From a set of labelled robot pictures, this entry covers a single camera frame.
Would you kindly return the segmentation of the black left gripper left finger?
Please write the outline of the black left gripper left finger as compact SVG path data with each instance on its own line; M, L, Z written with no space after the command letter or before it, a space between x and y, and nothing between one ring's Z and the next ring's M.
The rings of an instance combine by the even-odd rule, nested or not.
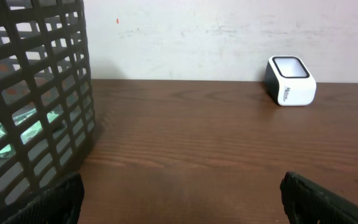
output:
M81 175L72 172L0 209L0 224L77 224L84 195Z

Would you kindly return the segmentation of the teal long snack packet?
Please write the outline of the teal long snack packet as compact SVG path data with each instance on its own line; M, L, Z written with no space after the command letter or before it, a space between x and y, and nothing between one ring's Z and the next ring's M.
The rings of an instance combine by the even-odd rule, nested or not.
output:
M29 119L31 116L35 115L37 110L35 108L27 110L24 112L17 112L13 117L13 122L16 126L22 124L25 120ZM63 113L63 108L58 105L53 110L47 113L47 120L49 123L57 119ZM26 129L21 134L21 140L23 144L27 144L34 136L43 130L40 121L35 122L30 128ZM0 123L0 138L6 135L6 130L4 126ZM0 150L0 159L8 159L14 155L13 147L8 144Z

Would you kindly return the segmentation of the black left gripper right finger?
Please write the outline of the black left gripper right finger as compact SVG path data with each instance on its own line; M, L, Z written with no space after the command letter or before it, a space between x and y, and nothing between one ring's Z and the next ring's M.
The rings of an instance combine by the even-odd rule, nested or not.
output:
M285 174L280 190L290 224L358 224L358 205L296 172Z

